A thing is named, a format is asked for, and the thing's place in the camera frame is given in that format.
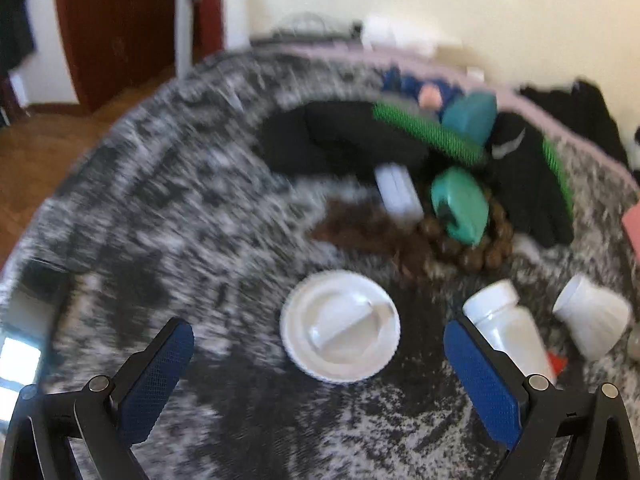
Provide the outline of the green tape measure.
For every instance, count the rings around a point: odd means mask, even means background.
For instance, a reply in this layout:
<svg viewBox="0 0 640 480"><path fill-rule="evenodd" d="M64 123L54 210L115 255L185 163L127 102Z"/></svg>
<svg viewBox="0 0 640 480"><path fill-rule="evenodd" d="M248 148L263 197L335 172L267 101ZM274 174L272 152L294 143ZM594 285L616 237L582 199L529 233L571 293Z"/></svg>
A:
<svg viewBox="0 0 640 480"><path fill-rule="evenodd" d="M431 202L450 237L469 246L480 244L488 225L488 199L466 170L451 167L439 174L431 185Z"/></svg>

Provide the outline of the black garment on bed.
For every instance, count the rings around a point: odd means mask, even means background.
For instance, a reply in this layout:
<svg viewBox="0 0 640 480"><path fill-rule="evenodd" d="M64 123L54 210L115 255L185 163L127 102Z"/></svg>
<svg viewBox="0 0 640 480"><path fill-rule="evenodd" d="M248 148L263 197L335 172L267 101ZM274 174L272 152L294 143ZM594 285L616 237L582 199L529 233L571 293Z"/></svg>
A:
<svg viewBox="0 0 640 480"><path fill-rule="evenodd" d="M562 122L570 131L597 144L608 156L628 166L627 152L620 140L617 122L595 84L585 79L575 79L565 89L541 90L524 86L518 93Z"/></svg>

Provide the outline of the white round jar lid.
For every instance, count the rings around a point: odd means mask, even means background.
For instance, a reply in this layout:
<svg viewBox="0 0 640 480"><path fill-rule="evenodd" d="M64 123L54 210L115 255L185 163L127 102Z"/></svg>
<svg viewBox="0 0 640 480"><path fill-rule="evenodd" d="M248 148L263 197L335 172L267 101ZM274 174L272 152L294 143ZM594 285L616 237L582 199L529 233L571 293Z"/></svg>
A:
<svg viewBox="0 0 640 480"><path fill-rule="evenodd" d="M280 336L292 362L329 384L353 384L393 359L401 335L398 310L377 282L346 270L299 282L280 314Z"/></svg>

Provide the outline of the dark red wooden door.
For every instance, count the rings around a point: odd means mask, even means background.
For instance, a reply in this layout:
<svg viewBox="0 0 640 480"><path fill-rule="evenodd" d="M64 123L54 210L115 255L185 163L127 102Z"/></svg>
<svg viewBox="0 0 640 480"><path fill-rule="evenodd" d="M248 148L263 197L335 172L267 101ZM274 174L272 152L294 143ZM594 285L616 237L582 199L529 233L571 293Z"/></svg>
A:
<svg viewBox="0 0 640 480"><path fill-rule="evenodd" d="M78 106L98 110L177 63L224 46L222 0L55 0Z"/></svg>

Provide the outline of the black white speckled blanket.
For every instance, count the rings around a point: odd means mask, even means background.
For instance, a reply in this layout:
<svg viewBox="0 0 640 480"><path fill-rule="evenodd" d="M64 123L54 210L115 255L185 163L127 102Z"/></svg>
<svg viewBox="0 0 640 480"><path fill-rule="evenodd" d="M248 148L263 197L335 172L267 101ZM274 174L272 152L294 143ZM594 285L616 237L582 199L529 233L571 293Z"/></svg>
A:
<svg viewBox="0 0 640 480"><path fill-rule="evenodd" d="M79 283L44 373L70 391L111 373L173 316L195 353L137 459L153 479L487 479L502 457L442 353L442 322L484 278L435 270L406 280L388 260L306 233L352 179L288 180L259 157L276 110L376 96L391 55L257 49L213 55L130 110L32 219L3 270L26 264ZM318 382L286 355L280 309L306 276L351 270L396 302L400 346L358 384Z"/></svg>

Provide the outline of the white paper cup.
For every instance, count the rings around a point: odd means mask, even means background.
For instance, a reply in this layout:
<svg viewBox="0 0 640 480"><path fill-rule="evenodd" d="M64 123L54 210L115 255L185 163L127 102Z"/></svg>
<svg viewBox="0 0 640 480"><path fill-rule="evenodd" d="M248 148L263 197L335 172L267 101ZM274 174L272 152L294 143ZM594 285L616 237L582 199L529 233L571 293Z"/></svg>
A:
<svg viewBox="0 0 640 480"><path fill-rule="evenodd" d="M628 300L584 274L574 275L552 308L587 361L602 359L623 337L632 315Z"/></svg>

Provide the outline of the white pill bottle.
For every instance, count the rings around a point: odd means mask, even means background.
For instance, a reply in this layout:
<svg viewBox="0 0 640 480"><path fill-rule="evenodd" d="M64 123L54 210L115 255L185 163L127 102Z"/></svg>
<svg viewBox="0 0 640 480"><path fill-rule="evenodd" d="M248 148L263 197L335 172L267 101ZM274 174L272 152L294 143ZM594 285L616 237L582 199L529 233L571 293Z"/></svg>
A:
<svg viewBox="0 0 640 480"><path fill-rule="evenodd" d="M497 351L505 353L524 376L542 375L556 383L537 325L510 280L484 287L465 301L464 315Z"/></svg>

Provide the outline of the black green glove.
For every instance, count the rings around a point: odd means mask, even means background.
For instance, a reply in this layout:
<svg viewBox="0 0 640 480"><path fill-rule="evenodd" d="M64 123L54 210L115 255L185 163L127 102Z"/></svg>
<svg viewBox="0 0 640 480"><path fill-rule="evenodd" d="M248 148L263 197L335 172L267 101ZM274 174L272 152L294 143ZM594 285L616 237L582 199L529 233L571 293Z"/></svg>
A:
<svg viewBox="0 0 640 480"><path fill-rule="evenodd" d="M279 110L262 122L257 139L267 166L287 176L372 181L375 169L397 165L427 184L453 166L476 171L488 165L481 146L384 102L314 101Z"/></svg>
<svg viewBox="0 0 640 480"><path fill-rule="evenodd" d="M574 240L573 203L555 151L523 116L500 112L487 149L498 201L513 229L539 246Z"/></svg>

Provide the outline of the blue toy figure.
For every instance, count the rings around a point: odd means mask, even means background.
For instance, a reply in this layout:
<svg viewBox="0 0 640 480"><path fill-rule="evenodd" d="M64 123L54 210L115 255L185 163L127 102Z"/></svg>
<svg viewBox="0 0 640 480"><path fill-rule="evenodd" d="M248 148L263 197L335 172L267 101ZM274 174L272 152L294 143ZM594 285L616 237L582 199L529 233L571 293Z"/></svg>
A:
<svg viewBox="0 0 640 480"><path fill-rule="evenodd" d="M441 112L457 98L464 95L463 90L442 78L418 78L412 73L402 72L398 66L392 66L383 74L382 89L395 92L415 100L421 108Z"/></svg>

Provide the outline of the dark hanging coat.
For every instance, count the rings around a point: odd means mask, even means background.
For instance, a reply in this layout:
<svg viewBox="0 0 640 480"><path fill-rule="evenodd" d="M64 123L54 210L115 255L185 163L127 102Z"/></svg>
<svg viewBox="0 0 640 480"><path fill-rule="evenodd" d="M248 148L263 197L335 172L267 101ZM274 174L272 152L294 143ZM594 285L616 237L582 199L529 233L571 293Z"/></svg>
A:
<svg viewBox="0 0 640 480"><path fill-rule="evenodd" d="M6 78L35 50L26 0L1 0L1 77Z"/></svg>

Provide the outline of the pink storage box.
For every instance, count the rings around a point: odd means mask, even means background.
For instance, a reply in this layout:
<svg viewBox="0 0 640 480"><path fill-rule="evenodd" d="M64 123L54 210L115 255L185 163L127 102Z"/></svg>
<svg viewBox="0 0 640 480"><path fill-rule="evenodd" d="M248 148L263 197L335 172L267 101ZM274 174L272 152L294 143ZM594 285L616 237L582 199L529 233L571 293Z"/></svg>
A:
<svg viewBox="0 0 640 480"><path fill-rule="evenodd" d="M637 260L640 260L640 204L630 207L622 217L622 225L627 234Z"/></svg>

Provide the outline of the black power strip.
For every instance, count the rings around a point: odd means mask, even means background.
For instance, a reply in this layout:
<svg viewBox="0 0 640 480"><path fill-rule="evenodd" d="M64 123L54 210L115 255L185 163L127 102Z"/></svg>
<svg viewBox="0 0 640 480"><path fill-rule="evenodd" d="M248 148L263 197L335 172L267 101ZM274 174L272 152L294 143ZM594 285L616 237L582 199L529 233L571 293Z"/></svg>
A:
<svg viewBox="0 0 640 480"><path fill-rule="evenodd" d="M334 42L360 42L362 21L352 21L344 28L331 28L321 22L319 28L303 29L278 27L265 35L250 36L252 47L275 46L276 44L333 44Z"/></svg>

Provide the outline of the teal glasses case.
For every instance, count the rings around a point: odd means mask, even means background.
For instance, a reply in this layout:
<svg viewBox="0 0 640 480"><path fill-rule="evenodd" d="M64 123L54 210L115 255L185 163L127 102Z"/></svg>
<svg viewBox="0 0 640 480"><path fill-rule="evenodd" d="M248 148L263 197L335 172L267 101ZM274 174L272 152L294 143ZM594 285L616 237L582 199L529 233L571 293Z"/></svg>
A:
<svg viewBox="0 0 640 480"><path fill-rule="evenodd" d="M459 133L462 139L484 146L498 115L495 93L473 91L449 104L442 114L442 125Z"/></svg>

